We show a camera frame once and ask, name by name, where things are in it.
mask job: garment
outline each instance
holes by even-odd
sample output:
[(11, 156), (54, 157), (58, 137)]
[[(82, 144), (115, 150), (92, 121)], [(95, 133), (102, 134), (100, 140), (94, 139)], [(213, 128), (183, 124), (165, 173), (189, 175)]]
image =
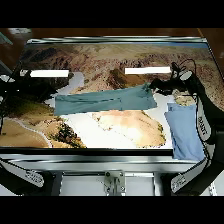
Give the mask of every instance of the garment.
[(137, 87), (55, 98), (56, 116), (108, 110), (148, 110), (156, 107), (149, 83)]
[(196, 129), (196, 105), (168, 103), (165, 117), (170, 126), (174, 159), (203, 160), (203, 145)]

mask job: towel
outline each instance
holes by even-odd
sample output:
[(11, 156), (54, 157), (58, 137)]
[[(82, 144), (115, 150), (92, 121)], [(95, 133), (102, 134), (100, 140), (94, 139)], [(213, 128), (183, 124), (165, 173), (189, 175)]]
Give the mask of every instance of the towel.
[(196, 105), (180, 106), (168, 103), (165, 117), (170, 126), (174, 159), (195, 160), (204, 159), (203, 145), (196, 129)]
[(54, 115), (108, 110), (148, 110), (157, 106), (149, 84), (118, 90), (58, 95)]

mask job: desert landscape print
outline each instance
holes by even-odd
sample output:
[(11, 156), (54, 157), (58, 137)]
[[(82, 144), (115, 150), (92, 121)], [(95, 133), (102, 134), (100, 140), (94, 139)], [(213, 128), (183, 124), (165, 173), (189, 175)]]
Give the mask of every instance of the desert landscape print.
[[(172, 148), (164, 117), (167, 102), (190, 105), (186, 93), (154, 94), (158, 107), (146, 111), (101, 111), (54, 116), (55, 96), (116, 90), (168, 80), (171, 74), (126, 75), (125, 68), (170, 66), (194, 59), (197, 76), (212, 102), (224, 110), (224, 84), (206, 44), (51, 44), (27, 45), (21, 55), (24, 70), (67, 69), (68, 78), (30, 78), (52, 92), (37, 100), (32, 93), (12, 96), (0, 136), (0, 146), (41, 148)], [(194, 70), (192, 62), (184, 64)]]

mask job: robotic arm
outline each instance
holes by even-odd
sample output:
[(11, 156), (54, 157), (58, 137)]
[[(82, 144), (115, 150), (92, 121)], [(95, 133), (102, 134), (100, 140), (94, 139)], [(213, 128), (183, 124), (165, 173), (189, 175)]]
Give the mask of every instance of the robotic arm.
[(184, 72), (172, 63), (172, 71), (170, 80), (155, 79), (150, 88), (163, 95), (172, 94), (174, 89), (188, 90), (197, 104), (196, 128), (206, 157), (185, 173), (165, 177), (163, 182), (169, 185), (171, 195), (200, 195), (224, 169), (224, 112), (207, 97), (195, 74), (196, 65), (195, 72)]

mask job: light blue fabric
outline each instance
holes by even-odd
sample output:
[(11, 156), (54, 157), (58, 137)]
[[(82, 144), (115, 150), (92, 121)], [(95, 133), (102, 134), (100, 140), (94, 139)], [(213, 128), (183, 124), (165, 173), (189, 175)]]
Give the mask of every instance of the light blue fabric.
[(108, 110), (148, 110), (157, 106), (149, 83), (137, 87), (107, 90), (55, 98), (54, 115)]
[(203, 145), (196, 129), (196, 105), (168, 103), (165, 117), (171, 130), (174, 159), (203, 160)]

